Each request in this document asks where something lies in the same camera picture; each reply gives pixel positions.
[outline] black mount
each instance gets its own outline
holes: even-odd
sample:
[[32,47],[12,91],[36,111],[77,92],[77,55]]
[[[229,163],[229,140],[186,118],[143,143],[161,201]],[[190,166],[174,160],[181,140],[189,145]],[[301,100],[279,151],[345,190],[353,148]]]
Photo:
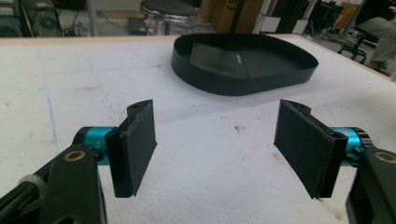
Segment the black mount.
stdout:
[[[275,146],[300,177],[312,198],[332,196],[332,190],[350,137],[333,131],[311,114],[311,108],[281,100]],[[358,172],[346,200],[350,223],[396,223],[396,154],[375,147],[367,133],[350,128],[359,137],[351,151]]]

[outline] chair leg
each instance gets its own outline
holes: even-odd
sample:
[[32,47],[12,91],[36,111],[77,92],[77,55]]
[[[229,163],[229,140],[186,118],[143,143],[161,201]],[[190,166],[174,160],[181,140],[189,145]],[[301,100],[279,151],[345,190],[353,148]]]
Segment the chair leg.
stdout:
[[171,30],[171,23],[169,21],[165,22],[165,35],[169,35],[169,31]]
[[161,21],[154,20],[154,34],[161,35]]

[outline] stain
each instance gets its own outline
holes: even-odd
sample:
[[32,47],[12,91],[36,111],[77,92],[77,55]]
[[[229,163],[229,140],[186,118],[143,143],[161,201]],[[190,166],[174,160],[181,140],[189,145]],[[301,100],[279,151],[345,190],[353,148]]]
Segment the stain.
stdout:
[[282,155],[280,152],[274,152],[274,153],[272,154],[272,156],[273,156],[277,161],[279,161],[280,164],[282,164],[282,165],[284,165],[284,166],[287,166],[288,169],[291,170],[291,169],[290,169],[290,166],[289,166],[289,163],[286,161],[285,158],[283,158],[283,155]]
[[241,133],[241,131],[245,130],[245,127],[243,127],[243,126],[234,126],[234,128],[236,129],[236,131],[238,133]]
[[75,88],[76,91],[96,91],[99,90],[98,86],[87,86],[82,88]]
[[331,213],[333,216],[335,216],[335,218],[337,218],[337,220],[341,220],[344,216],[344,212],[330,206],[328,203],[326,203],[325,201],[319,200],[321,205],[327,210],[329,211],[329,213]]

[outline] black bracket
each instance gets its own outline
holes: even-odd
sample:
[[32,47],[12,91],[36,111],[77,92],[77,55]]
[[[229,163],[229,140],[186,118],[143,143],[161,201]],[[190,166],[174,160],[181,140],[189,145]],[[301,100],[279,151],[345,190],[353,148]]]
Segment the black bracket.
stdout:
[[[311,198],[332,196],[341,161],[345,159],[358,167],[346,201],[349,222],[396,223],[396,154],[376,148],[359,128],[332,129],[310,112],[306,105],[281,100],[275,146]],[[358,141],[340,130],[353,132]]]
[[0,223],[107,223],[97,165],[108,159],[116,197],[136,195],[157,142],[151,100],[120,127],[80,129],[72,146],[0,199]]

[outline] black plastic container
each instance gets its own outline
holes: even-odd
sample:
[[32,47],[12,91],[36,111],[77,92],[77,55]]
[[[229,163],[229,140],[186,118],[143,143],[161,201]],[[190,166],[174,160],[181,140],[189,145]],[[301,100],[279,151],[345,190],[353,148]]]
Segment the black plastic container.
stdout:
[[[247,72],[216,72],[191,63],[192,54],[207,62],[225,63],[223,68],[229,63],[214,58],[212,53],[199,51],[197,55],[193,52],[195,43],[240,55]],[[203,91],[230,96],[304,83],[317,66],[316,58],[305,50],[267,35],[183,35],[175,41],[172,55],[172,68],[185,82]]]

